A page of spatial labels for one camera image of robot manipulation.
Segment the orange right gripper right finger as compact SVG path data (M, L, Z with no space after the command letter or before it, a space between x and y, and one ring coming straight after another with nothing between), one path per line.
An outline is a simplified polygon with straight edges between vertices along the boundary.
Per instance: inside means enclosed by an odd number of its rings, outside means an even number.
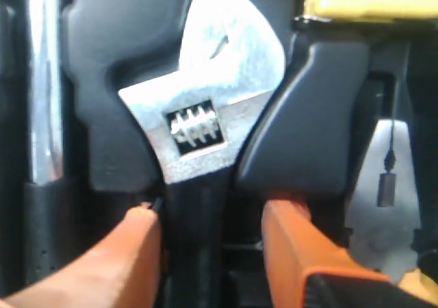
M305 198L271 192L261 217L273 307L436 307L437 284L420 270L399 285L367 269L311 221Z

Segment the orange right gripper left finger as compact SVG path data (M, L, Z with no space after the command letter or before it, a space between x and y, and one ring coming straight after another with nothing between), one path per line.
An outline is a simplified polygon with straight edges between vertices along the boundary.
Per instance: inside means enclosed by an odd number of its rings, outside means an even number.
M1 299L2 307L153 307L162 229L155 211L131 208L100 242L56 273Z

